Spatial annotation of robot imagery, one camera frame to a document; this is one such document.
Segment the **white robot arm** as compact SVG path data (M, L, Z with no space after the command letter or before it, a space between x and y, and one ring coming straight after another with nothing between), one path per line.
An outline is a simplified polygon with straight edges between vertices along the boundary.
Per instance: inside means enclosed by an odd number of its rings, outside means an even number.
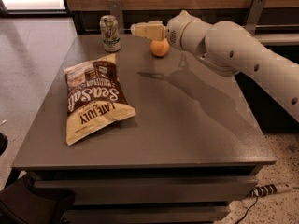
M266 48L240 25L231 21L209 24L183 10L167 25L160 21L133 24L131 33L165 39L220 76L247 75L299 121L299 65Z

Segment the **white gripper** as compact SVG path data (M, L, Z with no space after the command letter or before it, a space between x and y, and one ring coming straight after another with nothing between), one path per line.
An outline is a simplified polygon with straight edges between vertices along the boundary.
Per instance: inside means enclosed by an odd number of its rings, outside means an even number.
M182 10L167 23L165 29L161 21L149 21L132 24L130 30L133 35L156 41L164 40L166 31L167 41L172 47L179 50L192 50L194 44L186 29L193 21L193 16L186 10Z

